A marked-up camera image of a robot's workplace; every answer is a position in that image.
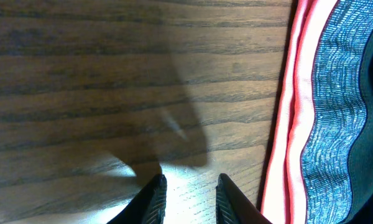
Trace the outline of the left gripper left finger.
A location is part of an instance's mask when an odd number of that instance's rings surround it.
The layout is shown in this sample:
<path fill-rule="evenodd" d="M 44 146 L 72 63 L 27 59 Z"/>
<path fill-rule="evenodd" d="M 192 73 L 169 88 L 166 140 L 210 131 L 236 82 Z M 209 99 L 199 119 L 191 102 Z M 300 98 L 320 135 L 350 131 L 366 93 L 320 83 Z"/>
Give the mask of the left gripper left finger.
<path fill-rule="evenodd" d="M 167 180 L 157 174 L 107 224 L 163 224 L 166 198 Z"/>

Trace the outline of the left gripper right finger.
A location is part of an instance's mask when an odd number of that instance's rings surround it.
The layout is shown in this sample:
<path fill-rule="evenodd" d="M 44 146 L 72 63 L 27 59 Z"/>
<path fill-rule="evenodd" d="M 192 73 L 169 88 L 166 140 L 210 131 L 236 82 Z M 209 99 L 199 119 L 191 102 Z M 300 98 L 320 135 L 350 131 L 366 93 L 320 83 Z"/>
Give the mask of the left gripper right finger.
<path fill-rule="evenodd" d="M 216 223 L 271 224 L 224 173 L 216 186 Z"/>

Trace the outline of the black leggings red waistband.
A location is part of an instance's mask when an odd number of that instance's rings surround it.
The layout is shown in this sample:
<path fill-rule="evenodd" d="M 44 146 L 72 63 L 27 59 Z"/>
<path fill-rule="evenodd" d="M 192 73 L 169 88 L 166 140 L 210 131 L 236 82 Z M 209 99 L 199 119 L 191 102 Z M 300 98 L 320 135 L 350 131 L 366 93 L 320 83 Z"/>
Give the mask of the black leggings red waistband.
<path fill-rule="evenodd" d="M 373 0 L 298 2 L 261 213 L 373 223 Z"/>

